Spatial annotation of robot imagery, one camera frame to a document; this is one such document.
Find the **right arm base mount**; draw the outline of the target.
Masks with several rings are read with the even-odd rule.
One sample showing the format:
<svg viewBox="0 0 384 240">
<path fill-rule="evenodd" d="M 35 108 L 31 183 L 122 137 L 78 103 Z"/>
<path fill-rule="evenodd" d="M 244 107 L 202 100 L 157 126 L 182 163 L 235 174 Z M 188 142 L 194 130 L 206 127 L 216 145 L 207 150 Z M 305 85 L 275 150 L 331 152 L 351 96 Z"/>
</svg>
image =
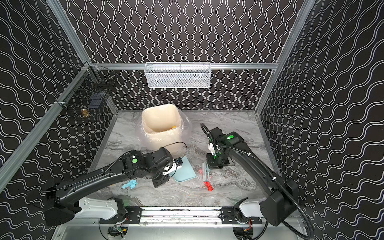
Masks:
<svg viewBox="0 0 384 240">
<path fill-rule="evenodd" d="M 234 207 L 222 207 L 218 215 L 223 225 L 261 225 L 262 219 L 259 217 L 245 217 L 239 208 Z"/>
</svg>

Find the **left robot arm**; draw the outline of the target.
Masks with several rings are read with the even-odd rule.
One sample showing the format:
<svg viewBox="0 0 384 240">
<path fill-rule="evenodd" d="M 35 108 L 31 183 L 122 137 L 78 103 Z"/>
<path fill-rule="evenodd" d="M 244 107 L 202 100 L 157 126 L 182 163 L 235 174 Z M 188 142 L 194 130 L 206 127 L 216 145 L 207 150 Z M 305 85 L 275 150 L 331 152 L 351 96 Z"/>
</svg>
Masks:
<svg viewBox="0 0 384 240">
<path fill-rule="evenodd" d="M 50 227 L 59 226 L 75 218 L 83 208 L 80 200 L 110 185 L 147 178 L 155 188 L 169 181 L 167 170 L 175 159 L 164 147 L 143 153 L 132 150 L 113 163 L 69 181 L 50 180 L 46 183 L 44 217 Z"/>
</svg>

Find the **teal dustpan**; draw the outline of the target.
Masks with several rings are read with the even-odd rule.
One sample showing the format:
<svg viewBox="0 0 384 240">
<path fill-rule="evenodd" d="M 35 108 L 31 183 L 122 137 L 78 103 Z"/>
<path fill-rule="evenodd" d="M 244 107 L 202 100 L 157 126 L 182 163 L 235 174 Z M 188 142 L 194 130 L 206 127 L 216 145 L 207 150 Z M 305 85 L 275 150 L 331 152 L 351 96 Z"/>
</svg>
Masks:
<svg viewBox="0 0 384 240">
<path fill-rule="evenodd" d="M 192 180 L 197 177 L 193 167 L 191 166 L 187 156 L 182 158 L 183 165 L 180 169 L 176 170 L 176 173 L 173 174 L 173 179 L 177 183 L 183 183 L 189 180 Z"/>
</svg>

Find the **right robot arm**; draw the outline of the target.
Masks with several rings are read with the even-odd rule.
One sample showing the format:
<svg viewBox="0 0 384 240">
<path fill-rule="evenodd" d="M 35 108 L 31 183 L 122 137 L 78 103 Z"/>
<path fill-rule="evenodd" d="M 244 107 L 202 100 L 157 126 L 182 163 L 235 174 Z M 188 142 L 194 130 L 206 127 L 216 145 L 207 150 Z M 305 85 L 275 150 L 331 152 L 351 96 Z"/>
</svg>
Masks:
<svg viewBox="0 0 384 240">
<path fill-rule="evenodd" d="M 201 128 L 209 140 L 211 153 L 206 155 L 209 169 L 228 167 L 231 160 L 240 165 L 263 190 L 266 199 L 261 201 L 260 210 L 271 225 L 278 226 L 297 209 L 277 183 L 296 201 L 298 185 L 292 180 L 285 180 L 269 168 L 238 133 L 224 134 L 219 128 L 209 130 L 204 123 L 201 123 Z"/>
</svg>

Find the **teal hand brush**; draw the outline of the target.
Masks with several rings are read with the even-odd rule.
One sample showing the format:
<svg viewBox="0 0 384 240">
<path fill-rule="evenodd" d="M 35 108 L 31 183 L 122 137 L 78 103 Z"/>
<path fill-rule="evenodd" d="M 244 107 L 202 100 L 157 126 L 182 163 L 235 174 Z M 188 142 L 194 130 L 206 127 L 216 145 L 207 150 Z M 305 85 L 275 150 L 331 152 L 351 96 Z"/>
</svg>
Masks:
<svg viewBox="0 0 384 240">
<path fill-rule="evenodd" d="M 203 181 L 209 182 L 210 180 L 210 169 L 207 162 L 203 162 L 202 164 L 202 175 L 203 175 Z"/>
</svg>

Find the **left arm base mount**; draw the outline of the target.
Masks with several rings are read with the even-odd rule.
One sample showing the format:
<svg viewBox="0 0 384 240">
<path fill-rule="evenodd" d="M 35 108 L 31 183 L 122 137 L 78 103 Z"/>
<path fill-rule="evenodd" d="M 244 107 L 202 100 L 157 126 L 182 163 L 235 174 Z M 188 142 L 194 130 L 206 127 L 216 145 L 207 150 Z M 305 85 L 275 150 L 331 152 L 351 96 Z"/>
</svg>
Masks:
<svg viewBox="0 0 384 240">
<path fill-rule="evenodd" d="M 124 207 L 118 209 L 115 216 L 108 220 L 100 219 L 99 224 L 139 224 L 142 217 L 143 209 L 140 207 Z"/>
</svg>

